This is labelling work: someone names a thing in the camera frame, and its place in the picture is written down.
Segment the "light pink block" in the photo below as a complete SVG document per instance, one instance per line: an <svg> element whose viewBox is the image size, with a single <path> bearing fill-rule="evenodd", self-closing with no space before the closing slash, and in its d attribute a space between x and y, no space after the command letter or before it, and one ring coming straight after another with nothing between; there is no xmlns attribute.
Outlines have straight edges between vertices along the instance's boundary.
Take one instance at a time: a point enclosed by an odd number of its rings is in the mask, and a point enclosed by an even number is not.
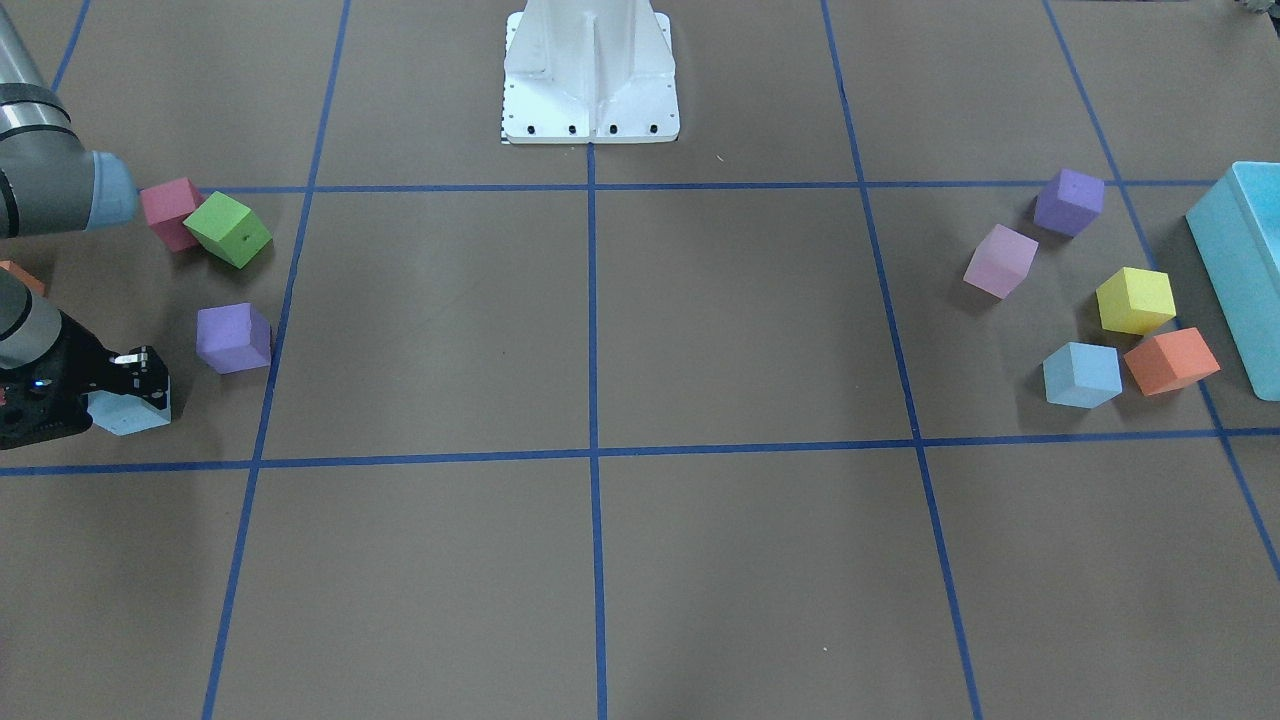
<svg viewBox="0 0 1280 720"><path fill-rule="evenodd" d="M996 224L975 247L963 281L1004 300L1028 277L1038 250L1038 241Z"/></svg>

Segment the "light blue block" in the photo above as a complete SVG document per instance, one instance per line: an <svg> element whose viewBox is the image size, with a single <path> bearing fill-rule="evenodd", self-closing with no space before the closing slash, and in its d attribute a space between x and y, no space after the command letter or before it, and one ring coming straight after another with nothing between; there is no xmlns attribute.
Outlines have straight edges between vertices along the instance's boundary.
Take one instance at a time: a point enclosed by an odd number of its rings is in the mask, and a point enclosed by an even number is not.
<svg viewBox="0 0 1280 720"><path fill-rule="evenodd" d="M1119 354L1114 347L1068 342L1041 366L1050 404L1093 409L1123 392Z"/></svg>
<svg viewBox="0 0 1280 720"><path fill-rule="evenodd" d="M157 397L95 391L87 395L87 411L96 427L114 436L129 436L172 423L168 391Z"/></svg>

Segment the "cyan plastic bin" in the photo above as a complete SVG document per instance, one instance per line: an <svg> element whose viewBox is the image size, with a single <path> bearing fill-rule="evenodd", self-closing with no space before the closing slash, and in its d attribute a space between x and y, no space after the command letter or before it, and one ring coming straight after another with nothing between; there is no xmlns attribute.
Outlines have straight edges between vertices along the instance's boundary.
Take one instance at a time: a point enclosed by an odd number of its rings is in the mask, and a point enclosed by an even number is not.
<svg viewBox="0 0 1280 720"><path fill-rule="evenodd" d="M1279 401L1279 164L1233 163L1185 219L1254 395Z"/></svg>

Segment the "purple block near pink bin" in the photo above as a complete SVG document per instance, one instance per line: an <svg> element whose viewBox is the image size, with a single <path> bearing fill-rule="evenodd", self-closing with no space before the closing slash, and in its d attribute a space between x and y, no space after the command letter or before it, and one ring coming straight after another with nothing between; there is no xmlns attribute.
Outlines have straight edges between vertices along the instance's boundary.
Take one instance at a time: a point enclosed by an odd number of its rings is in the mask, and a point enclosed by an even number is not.
<svg viewBox="0 0 1280 720"><path fill-rule="evenodd" d="M269 366L273 329L250 302L205 307L197 313L195 347L219 374Z"/></svg>

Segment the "orange block near cyan bin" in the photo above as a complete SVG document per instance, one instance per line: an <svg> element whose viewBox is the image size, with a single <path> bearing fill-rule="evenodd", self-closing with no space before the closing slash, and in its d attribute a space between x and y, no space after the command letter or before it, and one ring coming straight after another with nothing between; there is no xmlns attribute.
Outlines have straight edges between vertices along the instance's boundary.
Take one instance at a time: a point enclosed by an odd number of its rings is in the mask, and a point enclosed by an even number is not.
<svg viewBox="0 0 1280 720"><path fill-rule="evenodd" d="M1124 354L1123 361L1147 397L1187 388L1221 370L1198 328L1156 334Z"/></svg>

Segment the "magenta block beside green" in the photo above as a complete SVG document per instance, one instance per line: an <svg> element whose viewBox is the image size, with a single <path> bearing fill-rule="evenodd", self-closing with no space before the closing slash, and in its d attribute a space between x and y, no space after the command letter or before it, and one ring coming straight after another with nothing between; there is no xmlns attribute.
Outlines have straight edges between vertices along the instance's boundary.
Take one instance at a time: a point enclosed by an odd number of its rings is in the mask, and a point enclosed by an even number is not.
<svg viewBox="0 0 1280 720"><path fill-rule="evenodd" d="M204 202L205 196L187 177L150 186L140 191L143 218L170 252L184 252L200 246L186 220Z"/></svg>

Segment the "yellow block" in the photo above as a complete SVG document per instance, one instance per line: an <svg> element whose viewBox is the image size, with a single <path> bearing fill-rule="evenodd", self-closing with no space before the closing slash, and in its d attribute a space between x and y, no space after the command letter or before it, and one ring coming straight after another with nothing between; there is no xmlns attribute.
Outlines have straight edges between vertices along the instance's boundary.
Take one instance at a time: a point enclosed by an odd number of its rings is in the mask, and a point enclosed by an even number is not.
<svg viewBox="0 0 1280 720"><path fill-rule="evenodd" d="M1170 277L1123 266L1094 291L1103 331L1146 336L1178 314Z"/></svg>

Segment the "purple block near cyan bin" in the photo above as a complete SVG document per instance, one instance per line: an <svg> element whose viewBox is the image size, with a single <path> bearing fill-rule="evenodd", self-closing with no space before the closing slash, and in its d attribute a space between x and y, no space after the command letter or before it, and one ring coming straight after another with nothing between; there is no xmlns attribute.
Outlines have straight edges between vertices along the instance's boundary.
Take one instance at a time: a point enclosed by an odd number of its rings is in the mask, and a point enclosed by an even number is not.
<svg viewBox="0 0 1280 720"><path fill-rule="evenodd" d="M1032 222L1042 229L1075 237L1103 211L1105 188L1098 177L1061 168L1038 192Z"/></svg>

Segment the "orange block near pink bin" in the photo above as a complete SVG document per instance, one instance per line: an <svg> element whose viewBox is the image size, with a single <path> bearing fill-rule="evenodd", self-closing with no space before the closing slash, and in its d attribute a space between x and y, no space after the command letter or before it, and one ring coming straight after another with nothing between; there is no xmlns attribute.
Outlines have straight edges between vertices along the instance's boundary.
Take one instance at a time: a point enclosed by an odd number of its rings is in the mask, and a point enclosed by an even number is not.
<svg viewBox="0 0 1280 720"><path fill-rule="evenodd" d="M26 270L19 263L10 259L1 260L0 268L14 275L18 281L20 281L24 286L27 286L31 290L32 293L41 297L47 296L46 284L40 278Z"/></svg>

